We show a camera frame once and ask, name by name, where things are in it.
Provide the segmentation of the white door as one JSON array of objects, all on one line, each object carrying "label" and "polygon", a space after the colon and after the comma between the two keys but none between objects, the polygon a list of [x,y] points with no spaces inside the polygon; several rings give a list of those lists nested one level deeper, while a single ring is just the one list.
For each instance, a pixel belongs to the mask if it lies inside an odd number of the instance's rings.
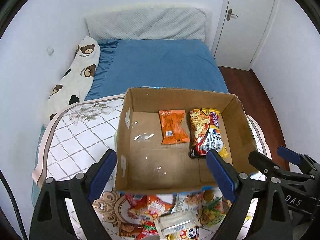
[{"label": "white door", "polygon": [[229,0],[238,17],[224,20],[215,59],[219,66],[247,70],[263,38],[274,0]]}]

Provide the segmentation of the colourful candy packet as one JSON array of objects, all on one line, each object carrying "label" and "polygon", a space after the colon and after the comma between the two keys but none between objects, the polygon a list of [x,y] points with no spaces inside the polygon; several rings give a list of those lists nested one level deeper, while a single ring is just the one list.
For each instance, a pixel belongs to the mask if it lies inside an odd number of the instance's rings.
[{"label": "colourful candy packet", "polygon": [[232,203],[224,197],[217,197],[203,208],[204,226],[211,227],[224,220]]}]

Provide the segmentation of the white wall socket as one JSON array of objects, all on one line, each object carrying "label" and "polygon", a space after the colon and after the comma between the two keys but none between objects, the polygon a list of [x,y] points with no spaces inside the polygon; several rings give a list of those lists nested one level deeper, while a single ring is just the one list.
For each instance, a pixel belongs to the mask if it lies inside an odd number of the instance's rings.
[{"label": "white wall socket", "polygon": [[48,46],[48,48],[47,48],[47,54],[49,55],[49,56],[52,56],[52,54],[54,53],[54,48],[52,47],[52,46]]}]

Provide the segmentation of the clear white wafer packet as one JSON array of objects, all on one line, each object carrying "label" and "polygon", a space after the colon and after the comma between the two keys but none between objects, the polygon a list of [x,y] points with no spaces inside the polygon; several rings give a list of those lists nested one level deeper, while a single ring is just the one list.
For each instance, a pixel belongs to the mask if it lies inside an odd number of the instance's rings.
[{"label": "clear white wafer packet", "polygon": [[180,231],[185,231],[190,228],[196,229],[201,225],[191,211],[176,212],[169,215],[158,217],[154,221],[155,227],[160,238],[164,239],[168,235],[175,234]]}]

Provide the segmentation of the yellow panda snack packet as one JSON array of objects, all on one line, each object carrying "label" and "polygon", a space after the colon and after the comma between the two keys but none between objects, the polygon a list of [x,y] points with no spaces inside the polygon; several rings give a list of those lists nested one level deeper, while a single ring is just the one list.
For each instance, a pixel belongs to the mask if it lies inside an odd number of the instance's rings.
[{"label": "yellow panda snack packet", "polygon": [[199,227],[189,227],[179,232],[171,233],[167,236],[168,240],[197,240],[199,239]]}]

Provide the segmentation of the white cookie snack packet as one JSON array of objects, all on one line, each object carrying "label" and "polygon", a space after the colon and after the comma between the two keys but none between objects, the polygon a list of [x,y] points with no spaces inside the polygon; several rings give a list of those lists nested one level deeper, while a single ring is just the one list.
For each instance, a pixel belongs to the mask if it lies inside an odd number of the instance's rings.
[{"label": "white cookie snack packet", "polygon": [[172,213],[191,211],[196,214],[202,206],[203,192],[178,193],[175,198],[175,205]]}]

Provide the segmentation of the open cardboard box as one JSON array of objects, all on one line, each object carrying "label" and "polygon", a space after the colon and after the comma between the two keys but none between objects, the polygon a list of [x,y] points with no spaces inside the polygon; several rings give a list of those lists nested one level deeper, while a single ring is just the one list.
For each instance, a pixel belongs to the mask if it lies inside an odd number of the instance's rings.
[{"label": "open cardboard box", "polygon": [[197,191],[215,185],[206,154],[217,150],[254,174],[257,148],[236,95],[177,88],[130,88],[117,130],[115,188],[126,194]]}]

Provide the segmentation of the grey padded headboard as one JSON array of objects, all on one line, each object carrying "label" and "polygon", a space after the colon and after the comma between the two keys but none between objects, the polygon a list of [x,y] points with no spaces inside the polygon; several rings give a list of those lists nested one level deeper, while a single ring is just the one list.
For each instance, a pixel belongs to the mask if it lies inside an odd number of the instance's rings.
[{"label": "grey padded headboard", "polygon": [[206,15],[197,8],[134,8],[99,12],[85,17],[97,41],[201,40],[206,38]]}]

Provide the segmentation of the yellow Korean noodle packet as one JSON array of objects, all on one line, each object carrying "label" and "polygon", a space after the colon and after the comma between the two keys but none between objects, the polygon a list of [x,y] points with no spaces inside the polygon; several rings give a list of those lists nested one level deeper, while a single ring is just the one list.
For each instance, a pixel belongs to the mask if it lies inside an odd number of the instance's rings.
[{"label": "yellow Korean noodle packet", "polygon": [[220,112],[213,108],[196,108],[189,112],[191,124],[191,150],[189,157],[206,158],[210,150],[216,150],[222,158],[229,156],[223,143],[220,126]]}]

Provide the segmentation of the small brown red packet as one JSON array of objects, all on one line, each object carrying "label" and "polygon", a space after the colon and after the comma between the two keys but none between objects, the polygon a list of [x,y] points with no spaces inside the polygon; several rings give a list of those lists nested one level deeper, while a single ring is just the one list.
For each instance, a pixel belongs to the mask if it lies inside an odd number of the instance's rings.
[{"label": "small brown red packet", "polygon": [[119,227],[118,236],[137,238],[142,232],[143,228],[144,225],[141,224],[121,223]]}]

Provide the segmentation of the bear print pillow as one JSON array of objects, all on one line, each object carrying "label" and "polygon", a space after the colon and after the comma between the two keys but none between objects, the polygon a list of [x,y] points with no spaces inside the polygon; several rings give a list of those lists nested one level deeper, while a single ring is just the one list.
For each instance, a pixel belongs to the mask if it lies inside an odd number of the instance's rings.
[{"label": "bear print pillow", "polygon": [[44,107],[43,126],[47,126],[60,111],[84,101],[92,87],[99,59],[97,41],[89,36],[84,37],[77,46],[72,64],[50,93]]}]

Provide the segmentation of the orange crispy corn snack bag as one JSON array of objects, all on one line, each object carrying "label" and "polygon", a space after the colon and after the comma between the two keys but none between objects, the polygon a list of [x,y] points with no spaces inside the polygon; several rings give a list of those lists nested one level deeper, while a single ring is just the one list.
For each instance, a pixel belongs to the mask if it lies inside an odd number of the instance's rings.
[{"label": "orange crispy corn snack bag", "polygon": [[153,223],[161,215],[171,212],[175,197],[172,194],[126,195],[130,207],[128,215],[141,224]]}]

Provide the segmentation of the braised egg packet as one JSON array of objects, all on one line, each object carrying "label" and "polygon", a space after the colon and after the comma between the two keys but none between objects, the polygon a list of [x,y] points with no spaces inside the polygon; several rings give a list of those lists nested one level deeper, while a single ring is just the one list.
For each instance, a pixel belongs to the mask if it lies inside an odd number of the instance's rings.
[{"label": "braised egg packet", "polygon": [[205,203],[212,202],[214,200],[214,197],[215,197],[214,190],[212,190],[212,189],[204,190],[202,197],[203,197],[203,201]]}]

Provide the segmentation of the orange snack packet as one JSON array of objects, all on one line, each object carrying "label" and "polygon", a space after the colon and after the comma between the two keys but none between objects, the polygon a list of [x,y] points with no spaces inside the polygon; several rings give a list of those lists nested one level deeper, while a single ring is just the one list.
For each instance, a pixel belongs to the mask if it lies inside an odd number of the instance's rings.
[{"label": "orange snack packet", "polygon": [[162,145],[172,145],[190,142],[190,138],[181,126],[185,110],[159,111]]}]

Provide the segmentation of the blue bed sheet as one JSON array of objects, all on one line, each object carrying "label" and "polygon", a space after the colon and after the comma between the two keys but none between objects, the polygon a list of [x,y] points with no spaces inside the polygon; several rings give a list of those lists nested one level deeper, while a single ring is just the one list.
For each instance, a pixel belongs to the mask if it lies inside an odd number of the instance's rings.
[{"label": "blue bed sheet", "polygon": [[[98,44],[99,64],[92,87],[83,102],[125,94],[132,87],[182,88],[222,93],[228,90],[214,58],[202,41],[104,40]],[[42,171],[43,164],[44,161],[36,161],[33,171],[33,199],[37,199],[39,188],[46,179],[46,172]]]}]

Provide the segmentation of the red stick snack packet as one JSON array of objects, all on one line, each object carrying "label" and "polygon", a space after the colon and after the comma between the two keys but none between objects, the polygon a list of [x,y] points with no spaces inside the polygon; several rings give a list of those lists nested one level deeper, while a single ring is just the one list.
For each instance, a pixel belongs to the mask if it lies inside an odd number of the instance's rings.
[{"label": "red stick snack packet", "polygon": [[146,222],[136,237],[136,240],[159,239],[159,234],[153,222]]}]

